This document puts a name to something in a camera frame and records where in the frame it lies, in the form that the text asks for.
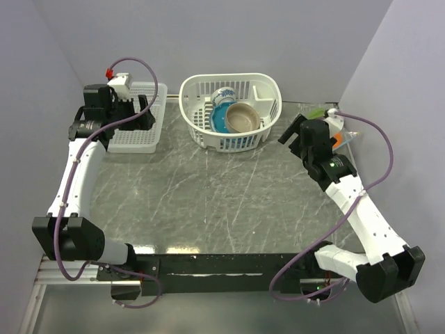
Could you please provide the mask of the clear zip top bag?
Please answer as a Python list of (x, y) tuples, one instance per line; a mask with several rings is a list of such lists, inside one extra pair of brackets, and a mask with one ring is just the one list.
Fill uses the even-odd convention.
[(330, 131), (330, 138), (335, 140), (333, 144), (333, 150), (346, 145), (353, 139), (357, 138), (360, 132), (351, 132), (345, 128), (344, 117), (338, 115), (339, 112), (336, 108), (331, 109), (313, 109), (307, 116), (308, 119), (320, 119), (328, 124)]

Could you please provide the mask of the clear perforated plastic tray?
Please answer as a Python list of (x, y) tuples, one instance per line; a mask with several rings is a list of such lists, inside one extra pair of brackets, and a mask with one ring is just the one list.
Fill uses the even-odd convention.
[[(141, 110), (139, 96), (144, 95), (145, 99), (147, 100), (146, 102), (143, 102), (143, 106), (148, 104), (154, 94), (154, 83), (134, 81), (131, 84), (130, 92), (131, 98), (133, 99), (133, 109), (136, 113), (139, 113)], [(155, 122), (152, 124), (152, 128), (147, 128), (149, 125), (148, 113), (139, 117), (133, 122), (129, 122), (121, 126), (115, 131), (113, 138), (110, 140), (108, 152), (124, 154), (155, 153), (163, 126), (167, 92), (167, 86), (164, 83), (159, 83), (156, 100), (149, 110), (155, 119)]]

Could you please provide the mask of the orange fake fruit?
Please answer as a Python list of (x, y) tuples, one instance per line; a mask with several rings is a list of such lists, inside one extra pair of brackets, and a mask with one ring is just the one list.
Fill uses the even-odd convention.
[(346, 139), (343, 133), (339, 132), (332, 137), (335, 140), (335, 143), (332, 146), (332, 149), (338, 150), (341, 146), (346, 144)]

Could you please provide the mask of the green fake apple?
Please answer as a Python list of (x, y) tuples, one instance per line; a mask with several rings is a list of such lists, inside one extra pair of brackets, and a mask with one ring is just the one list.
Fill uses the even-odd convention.
[(313, 109), (309, 112), (307, 118), (309, 120), (313, 119), (324, 119), (326, 110), (323, 108)]

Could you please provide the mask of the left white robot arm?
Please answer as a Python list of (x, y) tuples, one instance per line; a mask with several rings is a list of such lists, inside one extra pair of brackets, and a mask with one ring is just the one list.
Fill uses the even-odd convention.
[(165, 86), (141, 84), (135, 95), (134, 83), (93, 84), (83, 89), (84, 104), (68, 130), (68, 157), (54, 201), (43, 217), (36, 217), (32, 231), (45, 255), (58, 265), (63, 277), (80, 278), (68, 273), (64, 263), (81, 261), (113, 267), (121, 279), (133, 278), (138, 271), (131, 244), (116, 242), (90, 220), (90, 201), (99, 167), (115, 131), (149, 131), (156, 122), (151, 112)]

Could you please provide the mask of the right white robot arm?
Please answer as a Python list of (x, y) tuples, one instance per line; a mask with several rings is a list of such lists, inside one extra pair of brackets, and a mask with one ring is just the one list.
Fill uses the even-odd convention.
[[(275, 283), (300, 258), (313, 252), (304, 261), (307, 274), (320, 277), (326, 271), (339, 274), (345, 283), (353, 281), (364, 297), (377, 303), (407, 289), (416, 282), (426, 256), (420, 247), (411, 247), (388, 224), (368, 191), (388, 177), (385, 173), (368, 186), (362, 180), (351, 161), (333, 150), (334, 135), (344, 125), (348, 114), (329, 109), (322, 118), (308, 119), (297, 116), (280, 136), (285, 144), (295, 134), (289, 149), (300, 158), (308, 175), (343, 212), (339, 222), (317, 239), (311, 246), (289, 260), (272, 278), (269, 292)], [(323, 241), (344, 223), (349, 223), (358, 236), (364, 253), (343, 250)]]

